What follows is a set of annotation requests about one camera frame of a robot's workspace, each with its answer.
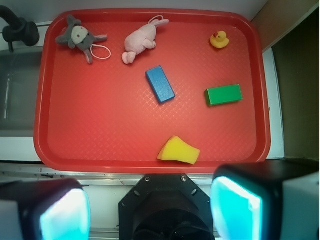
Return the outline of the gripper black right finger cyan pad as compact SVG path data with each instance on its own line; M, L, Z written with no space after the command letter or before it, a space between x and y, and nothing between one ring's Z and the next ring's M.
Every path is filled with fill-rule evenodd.
M213 175L210 206L224 240L317 240L320 165L283 159L224 164Z

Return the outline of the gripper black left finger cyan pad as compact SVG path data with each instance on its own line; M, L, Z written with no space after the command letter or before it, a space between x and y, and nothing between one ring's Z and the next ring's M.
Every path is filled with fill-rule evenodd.
M0 184L2 240L87 240L90 201L75 179Z

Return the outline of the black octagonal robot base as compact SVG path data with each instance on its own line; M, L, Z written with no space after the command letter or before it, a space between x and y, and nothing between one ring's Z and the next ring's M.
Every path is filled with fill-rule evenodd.
M118 203L121 240L213 240L210 197L185 174L147 174Z

